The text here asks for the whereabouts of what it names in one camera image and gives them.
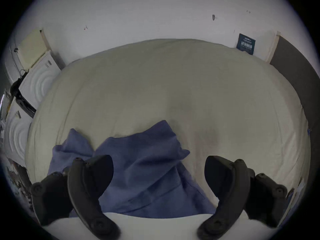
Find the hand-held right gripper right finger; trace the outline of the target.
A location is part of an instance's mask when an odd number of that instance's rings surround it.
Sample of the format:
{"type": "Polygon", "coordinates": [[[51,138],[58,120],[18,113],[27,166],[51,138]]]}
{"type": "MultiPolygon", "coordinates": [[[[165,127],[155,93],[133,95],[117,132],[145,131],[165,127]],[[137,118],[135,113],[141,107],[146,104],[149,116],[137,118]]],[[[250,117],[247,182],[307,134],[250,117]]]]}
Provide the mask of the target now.
{"type": "Polygon", "coordinates": [[[244,160],[234,162],[220,156],[209,156],[204,176],[218,198],[216,212],[197,229],[199,239],[219,239],[240,218],[243,211],[250,220],[276,228],[282,219],[287,188],[264,173],[255,174],[244,160]]]}

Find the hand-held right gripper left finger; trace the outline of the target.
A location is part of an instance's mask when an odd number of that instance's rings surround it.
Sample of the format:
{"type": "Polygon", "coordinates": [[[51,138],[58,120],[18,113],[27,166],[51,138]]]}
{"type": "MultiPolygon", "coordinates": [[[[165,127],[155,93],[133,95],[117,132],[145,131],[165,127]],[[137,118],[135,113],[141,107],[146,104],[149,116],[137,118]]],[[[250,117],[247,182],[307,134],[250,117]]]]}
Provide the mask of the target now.
{"type": "Polygon", "coordinates": [[[119,227],[103,214],[99,203],[113,174],[111,156],[99,155],[86,161],[75,158],[62,173],[55,171],[32,184],[32,206],[39,224],[49,226],[58,219],[67,218],[74,210],[98,239],[118,239],[119,227]]]}

